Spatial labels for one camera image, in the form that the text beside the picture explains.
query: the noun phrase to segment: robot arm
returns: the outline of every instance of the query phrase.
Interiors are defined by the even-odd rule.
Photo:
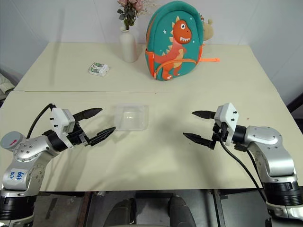
[[[184,133],[187,138],[210,149],[214,149],[217,141],[223,141],[227,146],[234,143],[236,150],[251,152],[264,187],[269,214],[274,218],[303,221],[303,199],[294,162],[283,147],[282,136],[277,130],[270,127],[246,128],[237,125],[239,115],[231,103],[219,106],[216,113],[195,111],[193,114],[201,118],[213,118],[214,133],[212,140]]]
[[[88,119],[102,109],[93,108],[75,115],[67,109],[55,107],[51,109],[50,120],[54,130],[46,131],[43,135],[31,139],[26,139],[21,133],[13,131],[1,140],[1,146],[13,152],[13,161],[3,176],[0,226],[32,226],[34,203],[50,160],[74,145],[83,143],[85,146],[94,146],[115,130],[115,127],[106,129],[90,139],[78,121]]]

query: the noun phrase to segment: black cable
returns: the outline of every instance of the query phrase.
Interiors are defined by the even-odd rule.
[[[257,169],[256,162],[255,162],[253,156],[251,155],[251,153],[250,153],[248,150],[247,150],[247,154],[248,154],[248,156],[250,157],[251,162],[252,162],[252,164],[254,165],[255,170],[256,170],[256,172],[257,172],[258,178],[259,178],[259,180],[260,180],[260,182],[261,182],[261,184],[262,184],[262,186],[263,186],[263,183],[262,183],[262,181],[261,181],[261,178],[260,178],[260,175],[259,175],[259,172],[258,172],[258,169]]]
[[[253,181],[253,183],[255,184],[255,186],[256,186],[258,192],[260,193],[260,195],[261,195],[263,201],[266,202],[266,198],[265,198],[265,196],[263,195],[261,189],[259,188],[259,185],[257,184],[255,178],[252,176],[252,174],[250,173],[250,171],[248,170],[248,168],[247,168],[247,167],[246,167],[246,166],[245,166],[245,165],[244,165],[244,164],[243,164],[243,163],[242,163],[234,154],[232,154],[232,153],[228,150],[228,148],[227,148],[227,147],[225,146],[225,144],[223,143],[223,138],[222,138],[222,137],[220,138],[220,144],[221,144],[221,146],[223,147],[223,149],[226,151],[226,153],[229,154],[233,159],[235,159],[235,160],[242,166],[242,168],[245,170],[245,172],[250,176],[250,178],[251,178],[251,180]]]
[[[50,108],[51,110],[53,108],[55,108],[56,106],[53,105],[53,104],[48,104],[46,107],[44,107],[44,109],[38,114],[38,116],[35,118],[34,122],[32,123],[32,126],[30,126],[30,129],[28,131],[28,134],[27,134],[27,139],[30,138],[30,135],[32,134],[32,131],[35,127],[35,125],[37,124],[38,120],[40,119],[40,117],[47,111],[48,108]]]

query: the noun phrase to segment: white vase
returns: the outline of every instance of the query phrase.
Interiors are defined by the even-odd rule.
[[[123,60],[135,62],[138,59],[136,40],[129,30],[125,30],[125,27],[121,27],[120,30],[122,33],[119,39]]]

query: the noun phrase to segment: floor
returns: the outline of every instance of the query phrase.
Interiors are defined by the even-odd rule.
[[[197,227],[217,227],[213,196],[207,190],[157,191],[181,196],[193,214]],[[136,197],[136,192],[95,193],[86,227],[102,227],[112,207],[119,201]],[[38,196],[34,227],[75,227],[82,198],[64,195]],[[167,198],[137,198],[137,223],[169,226]],[[256,191],[221,196],[226,227],[264,227],[266,206]]]

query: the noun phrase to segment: white table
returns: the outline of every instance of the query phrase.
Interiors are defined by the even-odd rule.
[[[34,118],[50,102],[72,113],[102,107],[104,111],[80,122],[89,137],[113,126],[115,106],[120,103],[148,105],[149,124],[144,131],[115,131],[94,147],[79,145],[62,152],[48,165],[42,191],[254,187],[244,170],[219,144],[211,151],[182,134],[192,132],[210,139],[214,122],[191,112],[215,111],[218,105],[227,102],[238,109],[240,125],[271,126],[283,135],[284,146],[294,159],[299,184],[303,185],[302,134],[249,47],[206,46],[204,57],[220,57],[220,63],[202,63],[188,75],[172,81],[155,81],[148,74],[142,55],[137,62],[128,64],[116,61],[119,58],[106,52],[108,47],[101,44],[62,44],[57,55],[58,70],[54,71],[51,84],[49,74],[38,72],[43,68],[49,72],[46,59],[51,59],[53,45],[37,59],[0,109],[1,137],[9,131],[26,135]],[[75,55],[80,49],[82,57]],[[93,61],[109,64],[111,69],[105,78],[87,73]],[[62,73],[63,65],[72,63],[73,73]],[[38,122],[32,136],[51,128],[49,116],[47,113]],[[257,178],[247,155],[230,148]],[[2,175],[12,153],[1,149],[0,155]]]

